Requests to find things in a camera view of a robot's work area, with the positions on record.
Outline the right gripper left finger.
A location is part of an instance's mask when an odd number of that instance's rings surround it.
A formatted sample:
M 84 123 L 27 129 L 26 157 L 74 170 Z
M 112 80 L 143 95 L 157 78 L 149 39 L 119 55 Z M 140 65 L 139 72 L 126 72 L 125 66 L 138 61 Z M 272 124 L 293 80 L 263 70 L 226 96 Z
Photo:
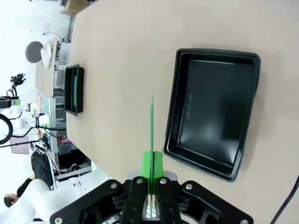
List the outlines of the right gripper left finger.
M 110 179 L 50 217 L 51 224 L 102 224 L 120 216 L 120 224 L 139 224 L 149 181 L 152 178 L 152 152 L 142 155 L 139 176 L 124 183 Z

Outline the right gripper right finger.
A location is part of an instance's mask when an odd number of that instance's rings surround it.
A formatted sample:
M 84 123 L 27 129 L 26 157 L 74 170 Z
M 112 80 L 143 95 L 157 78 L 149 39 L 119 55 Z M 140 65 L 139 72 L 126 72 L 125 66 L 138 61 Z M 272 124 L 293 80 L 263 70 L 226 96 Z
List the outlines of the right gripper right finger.
M 252 224 L 253 218 L 195 181 L 179 184 L 163 171 L 163 155 L 154 152 L 155 193 L 163 224 L 183 224 L 181 215 L 198 224 Z

